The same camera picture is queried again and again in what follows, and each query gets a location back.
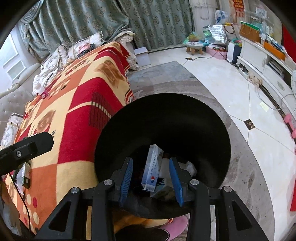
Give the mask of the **white tv cabinet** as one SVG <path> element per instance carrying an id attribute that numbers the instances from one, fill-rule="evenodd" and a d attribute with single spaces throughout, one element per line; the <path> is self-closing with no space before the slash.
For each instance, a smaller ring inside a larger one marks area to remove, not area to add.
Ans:
<path id="1" fill-rule="evenodd" d="M 278 59 L 264 47 L 241 37 L 242 50 L 238 63 L 261 80 L 279 108 L 287 109 L 295 116 L 295 95 L 291 87 L 292 70 L 283 60 Z"/>

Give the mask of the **white medicine box red-blue logo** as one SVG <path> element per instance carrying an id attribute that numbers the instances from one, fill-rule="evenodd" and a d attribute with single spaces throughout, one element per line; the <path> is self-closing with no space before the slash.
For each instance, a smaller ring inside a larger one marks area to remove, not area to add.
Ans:
<path id="1" fill-rule="evenodd" d="M 154 192 L 162 164 L 162 158 L 163 150 L 157 145 L 150 145 L 142 176 L 142 187 L 145 191 Z"/>

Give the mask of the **pink dumbbell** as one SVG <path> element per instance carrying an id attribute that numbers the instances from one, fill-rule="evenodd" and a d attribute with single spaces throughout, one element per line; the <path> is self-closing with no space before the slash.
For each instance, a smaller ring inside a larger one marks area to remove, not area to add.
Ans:
<path id="1" fill-rule="evenodd" d="M 284 122 L 288 125 L 288 127 L 290 128 L 290 132 L 291 132 L 291 136 L 293 139 L 296 138 L 296 132 L 295 132 L 295 126 L 292 123 L 292 116 L 291 114 L 287 114 L 284 117 Z"/>

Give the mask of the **grey tufted headboard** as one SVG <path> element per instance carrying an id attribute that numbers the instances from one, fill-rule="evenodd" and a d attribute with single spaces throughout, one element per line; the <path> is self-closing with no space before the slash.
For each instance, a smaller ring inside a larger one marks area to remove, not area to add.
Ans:
<path id="1" fill-rule="evenodd" d="M 25 105 L 32 100 L 32 94 L 21 86 L 1 93 L 1 150 L 15 142 Z"/>

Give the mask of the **orange red patterned blanket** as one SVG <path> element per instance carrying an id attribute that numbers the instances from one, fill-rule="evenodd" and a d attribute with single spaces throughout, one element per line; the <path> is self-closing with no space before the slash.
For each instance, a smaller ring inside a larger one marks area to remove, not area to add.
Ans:
<path id="1" fill-rule="evenodd" d="M 107 122 L 133 98 L 127 80 L 128 51 L 118 42 L 100 46 L 65 67 L 47 87 L 45 98 L 26 106 L 16 141 L 41 132 L 52 135 L 52 149 L 30 161 L 30 187 L 20 197 L 5 183 L 21 224 L 37 233 L 72 187 L 91 188 L 96 144 Z"/>

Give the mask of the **grey floor rug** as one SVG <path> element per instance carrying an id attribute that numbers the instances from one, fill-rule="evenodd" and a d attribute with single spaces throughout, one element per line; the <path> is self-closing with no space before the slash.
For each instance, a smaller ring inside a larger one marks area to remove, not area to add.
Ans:
<path id="1" fill-rule="evenodd" d="M 260 166 L 247 141 L 215 97 L 177 62 L 130 73 L 136 103 L 129 122 L 133 140 L 125 151 L 144 164 L 149 146 L 165 157 L 191 162 L 210 187 L 231 186 L 274 239 L 274 214 Z"/>

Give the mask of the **pink slipper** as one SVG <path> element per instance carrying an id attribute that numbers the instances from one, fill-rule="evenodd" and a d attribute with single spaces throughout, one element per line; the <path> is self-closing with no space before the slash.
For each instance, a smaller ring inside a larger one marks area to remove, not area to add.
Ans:
<path id="1" fill-rule="evenodd" d="M 187 228 L 188 222 L 187 216 L 183 215 L 172 218 L 168 223 L 161 226 L 159 229 L 165 235 L 164 240 L 173 240 L 178 237 Z"/>

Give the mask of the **small wooden stool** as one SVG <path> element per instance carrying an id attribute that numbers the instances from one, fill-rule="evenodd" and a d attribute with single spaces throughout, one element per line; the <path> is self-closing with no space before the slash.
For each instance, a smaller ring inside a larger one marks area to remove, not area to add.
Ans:
<path id="1" fill-rule="evenodd" d="M 191 53 L 191 55 L 195 55 L 196 52 L 203 55 L 203 47 L 202 43 L 189 41 L 186 43 L 186 52 Z"/>

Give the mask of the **green patterned curtain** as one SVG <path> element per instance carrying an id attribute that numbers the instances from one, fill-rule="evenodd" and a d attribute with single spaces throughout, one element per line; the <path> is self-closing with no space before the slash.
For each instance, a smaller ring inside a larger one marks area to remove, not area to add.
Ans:
<path id="1" fill-rule="evenodd" d="M 131 30 L 136 47 L 152 50 L 182 44 L 193 27 L 189 1 L 167 0 L 39 1 L 18 22 L 25 47 L 41 61 L 99 31 L 109 42 Z"/>

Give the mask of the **silver insulated bag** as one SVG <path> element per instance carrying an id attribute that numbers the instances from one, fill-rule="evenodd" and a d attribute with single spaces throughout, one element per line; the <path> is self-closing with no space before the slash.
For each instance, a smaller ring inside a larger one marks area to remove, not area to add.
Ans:
<path id="1" fill-rule="evenodd" d="M 208 25 L 209 35 L 205 38 L 205 42 L 209 44 L 225 45 L 227 36 L 223 25 Z"/>

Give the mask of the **black round trash bin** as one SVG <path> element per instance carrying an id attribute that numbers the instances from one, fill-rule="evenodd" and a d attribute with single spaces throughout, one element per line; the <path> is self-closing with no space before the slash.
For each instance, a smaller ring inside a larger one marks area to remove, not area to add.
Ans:
<path id="1" fill-rule="evenodd" d="M 133 173 L 123 209 L 149 219 L 182 216 L 175 198 L 152 198 L 141 181 L 150 145 L 157 145 L 165 158 L 191 162 L 196 179 L 210 188 L 223 183 L 231 159 L 231 144 L 222 118 L 202 101 L 177 93 L 141 97 L 119 110 L 103 128 L 95 149 L 94 166 L 99 182 L 109 179 L 127 157 Z"/>

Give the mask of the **floral pillow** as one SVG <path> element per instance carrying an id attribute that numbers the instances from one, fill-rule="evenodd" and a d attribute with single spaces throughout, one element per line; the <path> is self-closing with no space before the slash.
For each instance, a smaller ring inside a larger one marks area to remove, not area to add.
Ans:
<path id="1" fill-rule="evenodd" d="M 98 31 L 95 34 L 76 42 L 72 47 L 70 47 L 67 52 L 67 60 L 74 61 L 83 53 L 98 48 L 105 43 L 106 41 L 104 40 L 103 32 Z"/>

